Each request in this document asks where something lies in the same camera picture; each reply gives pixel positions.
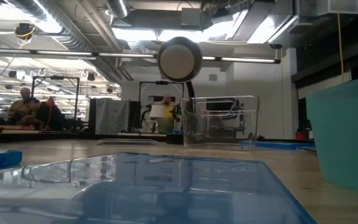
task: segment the clear plastic bin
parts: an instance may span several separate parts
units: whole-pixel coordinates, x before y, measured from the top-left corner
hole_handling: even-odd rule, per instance
[[[181,100],[181,110],[185,147],[256,148],[258,96],[187,98]]]

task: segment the floor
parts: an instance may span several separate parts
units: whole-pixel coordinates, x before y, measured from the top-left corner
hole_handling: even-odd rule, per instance
[[[318,223],[358,223],[358,192],[326,182],[313,152],[184,149],[166,144],[98,146],[96,141],[89,140],[15,142],[0,144],[0,149],[21,150],[23,166],[117,152],[260,160],[267,163]]]

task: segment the man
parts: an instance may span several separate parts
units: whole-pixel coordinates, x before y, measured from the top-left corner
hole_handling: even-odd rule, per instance
[[[42,129],[61,131],[65,117],[53,101],[40,102],[35,98],[30,99],[29,111],[35,115],[28,115],[22,118],[23,124],[41,126]]]
[[[30,99],[31,91],[25,87],[20,90],[20,94],[22,95],[22,99],[13,102],[7,113],[8,116],[15,121],[20,121],[25,115],[30,114],[27,104]]]
[[[164,98],[159,104],[165,106],[165,117],[158,120],[158,131],[160,133],[169,133],[175,128],[174,121],[179,122],[180,118],[174,115],[174,102],[171,102],[170,95],[164,95]]]

